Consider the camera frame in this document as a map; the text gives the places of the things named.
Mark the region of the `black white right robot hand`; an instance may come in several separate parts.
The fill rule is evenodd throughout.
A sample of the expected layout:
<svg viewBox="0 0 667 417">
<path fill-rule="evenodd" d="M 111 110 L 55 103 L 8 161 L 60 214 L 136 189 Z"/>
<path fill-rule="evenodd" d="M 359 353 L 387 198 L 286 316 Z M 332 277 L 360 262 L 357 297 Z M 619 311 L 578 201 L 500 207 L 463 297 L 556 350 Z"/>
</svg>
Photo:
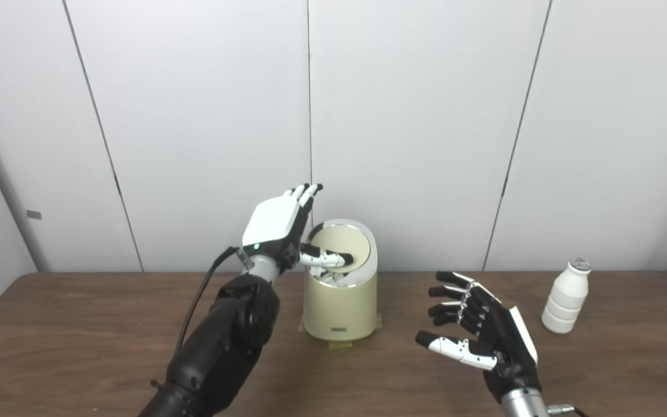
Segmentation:
<svg viewBox="0 0 667 417">
<path fill-rule="evenodd" d="M 487 389 L 500 402 L 516 390 L 542 391 L 537 353 L 518 307 L 506 307 L 482 283 L 452 271 L 437 271 L 442 283 L 432 298 L 446 298 L 428 309 L 436 327 L 456 324 L 471 335 L 455 338 L 429 331 L 416 333 L 419 346 L 482 370 Z"/>
</svg>

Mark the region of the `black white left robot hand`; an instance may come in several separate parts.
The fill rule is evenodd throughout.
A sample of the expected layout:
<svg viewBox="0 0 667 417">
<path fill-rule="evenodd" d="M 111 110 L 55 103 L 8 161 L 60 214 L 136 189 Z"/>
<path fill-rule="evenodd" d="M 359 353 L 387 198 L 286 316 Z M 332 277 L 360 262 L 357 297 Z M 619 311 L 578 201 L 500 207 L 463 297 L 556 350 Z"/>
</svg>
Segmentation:
<svg viewBox="0 0 667 417">
<path fill-rule="evenodd" d="M 252 259 L 269 259 L 278 275 L 297 264 L 328 269 L 352 265 L 352 254 L 303 242 L 313 199 L 320 190 L 320 183 L 303 183 L 257 205 L 244 230 L 244 251 Z"/>
</svg>

